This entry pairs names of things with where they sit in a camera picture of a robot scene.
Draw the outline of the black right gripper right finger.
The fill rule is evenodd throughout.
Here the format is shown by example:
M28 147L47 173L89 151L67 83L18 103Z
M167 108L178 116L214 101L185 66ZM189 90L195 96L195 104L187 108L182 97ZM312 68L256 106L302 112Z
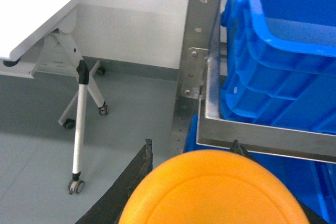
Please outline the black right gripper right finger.
M257 164L260 165L260 162L257 161L240 143L238 140L234 140L229 151L241 156L244 156ZM314 212L311 208L309 208L306 204L300 201L296 196L295 199L299 203L300 207L302 208L303 212L305 213L309 223L328 223L322 217L320 217L316 212Z

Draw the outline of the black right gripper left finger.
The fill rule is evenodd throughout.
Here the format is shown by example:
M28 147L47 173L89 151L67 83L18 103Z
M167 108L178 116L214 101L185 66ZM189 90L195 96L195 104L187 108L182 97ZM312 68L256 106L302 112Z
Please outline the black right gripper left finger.
M152 140L147 138L113 185L77 223L118 223L130 196L152 169Z

